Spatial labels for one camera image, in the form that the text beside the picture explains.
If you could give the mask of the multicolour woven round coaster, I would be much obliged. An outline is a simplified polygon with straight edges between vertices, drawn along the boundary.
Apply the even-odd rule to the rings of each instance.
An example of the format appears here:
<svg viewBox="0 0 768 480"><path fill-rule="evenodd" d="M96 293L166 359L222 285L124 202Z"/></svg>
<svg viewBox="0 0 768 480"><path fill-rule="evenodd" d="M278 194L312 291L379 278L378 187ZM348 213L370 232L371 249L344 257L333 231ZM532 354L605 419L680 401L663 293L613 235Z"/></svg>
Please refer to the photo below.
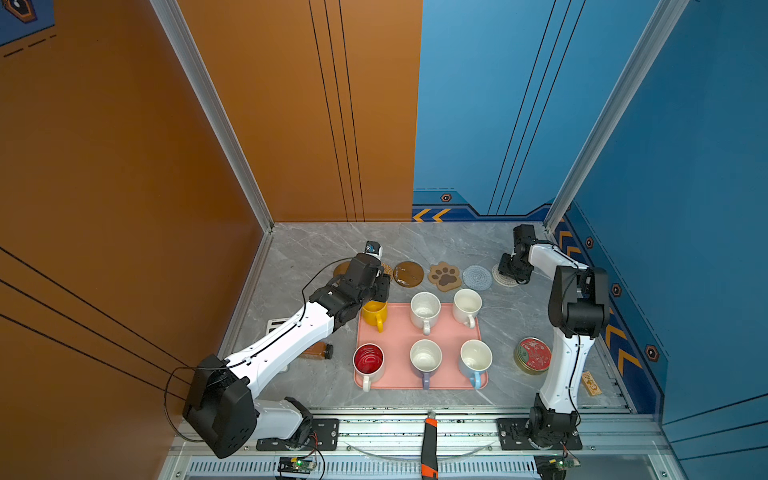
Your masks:
<svg viewBox="0 0 768 480"><path fill-rule="evenodd" d="M510 277L510 276L502 274L499 271L497 265L495 265L493 267L493 269L491 271L491 274L492 274L493 280L497 284L502 285L504 287L512 288L512 287L516 287L516 286L519 285L519 282L517 280L515 280L513 277Z"/></svg>

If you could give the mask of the dark brown round coaster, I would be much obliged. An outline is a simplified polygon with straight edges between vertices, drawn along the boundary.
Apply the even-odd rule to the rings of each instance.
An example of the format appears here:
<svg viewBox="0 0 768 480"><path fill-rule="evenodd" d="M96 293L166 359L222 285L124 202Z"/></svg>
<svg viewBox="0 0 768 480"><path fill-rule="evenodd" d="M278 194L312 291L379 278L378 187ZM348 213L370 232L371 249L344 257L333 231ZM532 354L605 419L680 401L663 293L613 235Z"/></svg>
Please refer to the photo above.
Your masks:
<svg viewBox="0 0 768 480"><path fill-rule="evenodd" d="M335 267L333 271L333 276L344 275L347 272L349 265L350 265L350 261L345 261L340 263L338 266Z"/></svg>

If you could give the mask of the glossy brown round coaster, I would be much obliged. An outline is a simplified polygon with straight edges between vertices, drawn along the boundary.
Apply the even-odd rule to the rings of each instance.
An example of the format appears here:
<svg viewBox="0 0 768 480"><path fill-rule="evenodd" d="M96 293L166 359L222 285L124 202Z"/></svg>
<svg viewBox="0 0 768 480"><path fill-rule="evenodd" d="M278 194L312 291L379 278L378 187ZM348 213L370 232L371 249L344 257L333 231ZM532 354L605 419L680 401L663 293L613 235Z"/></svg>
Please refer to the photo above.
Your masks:
<svg viewBox="0 0 768 480"><path fill-rule="evenodd" d="M414 261L403 261L393 270L393 280L404 288L414 288L422 283L424 269Z"/></svg>

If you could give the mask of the yellow mug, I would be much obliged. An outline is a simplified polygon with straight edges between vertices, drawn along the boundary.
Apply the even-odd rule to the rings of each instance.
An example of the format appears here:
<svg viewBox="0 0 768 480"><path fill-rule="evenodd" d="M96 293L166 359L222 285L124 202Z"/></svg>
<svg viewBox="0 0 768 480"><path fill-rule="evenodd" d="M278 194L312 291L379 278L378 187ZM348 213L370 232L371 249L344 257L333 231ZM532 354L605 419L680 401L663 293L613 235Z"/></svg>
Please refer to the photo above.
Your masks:
<svg viewBox="0 0 768 480"><path fill-rule="evenodd" d="M380 301L367 302L360 311L360 318L364 323L382 333L388 318L388 303Z"/></svg>

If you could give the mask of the light blue woven coaster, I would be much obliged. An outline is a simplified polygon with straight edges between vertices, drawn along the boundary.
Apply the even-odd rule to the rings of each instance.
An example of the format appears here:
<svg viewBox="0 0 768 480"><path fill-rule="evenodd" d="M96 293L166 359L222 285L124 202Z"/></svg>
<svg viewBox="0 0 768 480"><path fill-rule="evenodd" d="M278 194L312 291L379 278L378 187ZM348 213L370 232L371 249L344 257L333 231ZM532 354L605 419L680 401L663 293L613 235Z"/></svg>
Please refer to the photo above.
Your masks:
<svg viewBox="0 0 768 480"><path fill-rule="evenodd" d="M462 272L462 280L467 288L485 291L493 285L491 272L480 265L471 265Z"/></svg>

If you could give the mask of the cork paw print coaster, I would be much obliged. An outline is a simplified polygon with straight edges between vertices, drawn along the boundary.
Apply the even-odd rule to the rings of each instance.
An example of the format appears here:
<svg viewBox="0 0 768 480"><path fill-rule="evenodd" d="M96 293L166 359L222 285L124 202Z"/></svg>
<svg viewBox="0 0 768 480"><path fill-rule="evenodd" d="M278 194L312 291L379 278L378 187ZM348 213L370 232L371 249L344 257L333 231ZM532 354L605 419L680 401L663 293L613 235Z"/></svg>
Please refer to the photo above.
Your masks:
<svg viewBox="0 0 768 480"><path fill-rule="evenodd" d="M446 262L431 265L426 278L440 292L448 292L462 286L460 269Z"/></svg>

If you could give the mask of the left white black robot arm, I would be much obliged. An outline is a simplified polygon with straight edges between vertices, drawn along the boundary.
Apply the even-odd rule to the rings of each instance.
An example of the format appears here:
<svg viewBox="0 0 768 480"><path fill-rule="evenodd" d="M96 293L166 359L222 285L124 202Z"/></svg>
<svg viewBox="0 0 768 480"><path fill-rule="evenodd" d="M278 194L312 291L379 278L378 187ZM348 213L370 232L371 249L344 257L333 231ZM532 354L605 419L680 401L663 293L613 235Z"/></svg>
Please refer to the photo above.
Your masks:
<svg viewBox="0 0 768 480"><path fill-rule="evenodd" d="M279 439L296 447L309 442L313 415L303 404L259 395L305 350L356 319L365 304L388 299L391 276L381 256L381 245L368 241L344 274L318 288L276 330L225 359L210 355L198 364L183 417L216 457L227 458L251 440Z"/></svg>

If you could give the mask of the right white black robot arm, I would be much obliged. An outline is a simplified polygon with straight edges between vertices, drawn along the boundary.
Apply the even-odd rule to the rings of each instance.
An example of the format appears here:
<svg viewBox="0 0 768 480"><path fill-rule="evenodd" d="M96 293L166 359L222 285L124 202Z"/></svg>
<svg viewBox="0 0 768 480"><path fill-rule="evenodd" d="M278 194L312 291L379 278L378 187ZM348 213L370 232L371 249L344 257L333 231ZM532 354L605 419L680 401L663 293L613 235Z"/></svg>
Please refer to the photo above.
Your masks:
<svg viewBox="0 0 768 480"><path fill-rule="evenodd" d="M548 302L552 357L530 409L525 436L537 449L557 448L575 436L580 424L578 389L586 359L610 320L608 274L538 239L530 224L516 226L513 240L514 252L502 255L499 273L526 284L539 269L552 281Z"/></svg>

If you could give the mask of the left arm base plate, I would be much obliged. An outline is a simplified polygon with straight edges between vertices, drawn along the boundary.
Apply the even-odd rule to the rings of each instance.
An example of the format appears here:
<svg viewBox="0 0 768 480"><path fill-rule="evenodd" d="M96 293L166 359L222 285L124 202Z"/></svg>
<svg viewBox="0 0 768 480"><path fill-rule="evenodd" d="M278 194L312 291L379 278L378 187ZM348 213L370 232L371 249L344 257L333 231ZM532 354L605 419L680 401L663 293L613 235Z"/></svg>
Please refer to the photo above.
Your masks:
<svg viewBox="0 0 768 480"><path fill-rule="evenodd" d="M312 421L309 436L303 443L276 438L260 439L256 443L257 451L306 451L315 447L320 451L335 451L338 446L340 421L338 418L319 418Z"/></svg>

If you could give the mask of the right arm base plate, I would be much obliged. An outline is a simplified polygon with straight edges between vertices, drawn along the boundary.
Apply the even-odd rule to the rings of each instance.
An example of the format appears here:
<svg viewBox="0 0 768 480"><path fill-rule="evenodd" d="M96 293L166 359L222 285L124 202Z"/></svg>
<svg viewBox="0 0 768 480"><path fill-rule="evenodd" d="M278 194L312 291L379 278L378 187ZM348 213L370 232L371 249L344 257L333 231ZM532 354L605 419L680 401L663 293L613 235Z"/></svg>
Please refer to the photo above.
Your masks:
<svg viewBox="0 0 768 480"><path fill-rule="evenodd" d="M569 451L583 449L578 432L563 433L553 430L533 431L528 418L504 417L496 420L498 439L501 448L511 450L558 450L565 447Z"/></svg>

